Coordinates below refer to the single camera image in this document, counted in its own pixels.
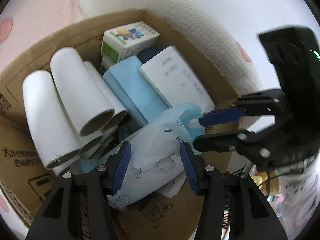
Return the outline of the person's right hand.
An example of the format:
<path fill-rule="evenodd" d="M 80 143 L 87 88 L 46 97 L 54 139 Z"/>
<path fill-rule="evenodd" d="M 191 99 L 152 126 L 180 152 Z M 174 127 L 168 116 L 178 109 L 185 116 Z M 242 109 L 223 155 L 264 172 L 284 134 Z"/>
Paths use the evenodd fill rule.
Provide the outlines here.
<path fill-rule="evenodd" d="M 277 215 L 288 239 L 295 239 L 319 204 L 317 164 L 310 165 L 302 174 L 281 176 L 279 184 L 284 199 L 277 207 Z"/>

